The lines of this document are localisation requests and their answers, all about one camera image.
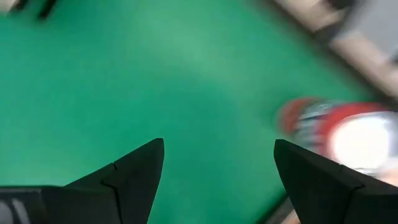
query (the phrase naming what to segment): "can label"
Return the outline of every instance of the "can label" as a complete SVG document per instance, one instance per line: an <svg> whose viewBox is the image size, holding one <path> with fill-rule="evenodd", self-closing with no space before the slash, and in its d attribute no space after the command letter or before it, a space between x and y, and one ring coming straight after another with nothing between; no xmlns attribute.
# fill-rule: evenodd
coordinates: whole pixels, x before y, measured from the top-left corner
<svg viewBox="0 0 398 224"><path fill-rule="evenodd" d="M334 100L315 101L308 105L298 117L294 139L303 147L315 152L324 141L323 137L317 133L320 123L325 115L339 105L342 105L342 102Z"/></svg>

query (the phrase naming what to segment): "green surface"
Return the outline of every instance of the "green surface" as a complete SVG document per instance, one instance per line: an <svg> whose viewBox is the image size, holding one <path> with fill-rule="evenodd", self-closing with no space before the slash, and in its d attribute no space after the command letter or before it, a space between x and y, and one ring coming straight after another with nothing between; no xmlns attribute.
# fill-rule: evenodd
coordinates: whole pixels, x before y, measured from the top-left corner
<svg viewBox="0 0 398 224"><path fill-rule="evenodd" d="M366 97L247 1L60 1L0 19L0 184L63 185L165 139L149 223L252 223L282 194L285 101Z"/></svg>

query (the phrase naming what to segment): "green mat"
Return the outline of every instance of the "green mat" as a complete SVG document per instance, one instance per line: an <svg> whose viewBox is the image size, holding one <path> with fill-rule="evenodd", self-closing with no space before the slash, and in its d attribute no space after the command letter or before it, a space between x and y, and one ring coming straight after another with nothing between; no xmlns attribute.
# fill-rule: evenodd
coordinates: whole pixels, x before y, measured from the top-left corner
<svg viewBox="0 0 398 224"><path fill-rule="evenodd" d="M282 195L277 109L360 100L309 40L250 1L59 1L0 18L0 184L63 185L165 139L149 223L252 223Z"/></svg>

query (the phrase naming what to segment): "black plastic part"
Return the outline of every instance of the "black plastic part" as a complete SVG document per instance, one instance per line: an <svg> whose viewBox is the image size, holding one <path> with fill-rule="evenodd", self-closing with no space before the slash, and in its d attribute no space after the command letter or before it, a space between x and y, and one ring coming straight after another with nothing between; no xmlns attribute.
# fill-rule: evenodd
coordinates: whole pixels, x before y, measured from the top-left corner
<svg viewBox="0 0 398 224"><path fill-rule="evenodd" d="M0 188L0 207L14 217L1 220L0 210L0 223L147 223L163 160L163 139L155 139L64 187Z"/></svg>
<svg viewBox="0 0 398 224"><path fill-rule="evenodd" d="M280 178L303 224L395 223L398 188L276 140Z"/></svg>

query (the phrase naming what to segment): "soda can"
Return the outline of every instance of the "soda can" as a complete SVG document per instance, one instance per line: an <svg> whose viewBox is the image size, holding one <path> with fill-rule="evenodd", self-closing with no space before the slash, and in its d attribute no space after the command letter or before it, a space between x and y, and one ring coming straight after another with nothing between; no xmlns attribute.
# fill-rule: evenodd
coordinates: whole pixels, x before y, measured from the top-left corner
<svg viewBox="0 0 398 224"><path fill-rule="evenodd" d="M397 164L397 115L377 103L299 98L281 109L279 125L298 145L367 175Z"/></svg>

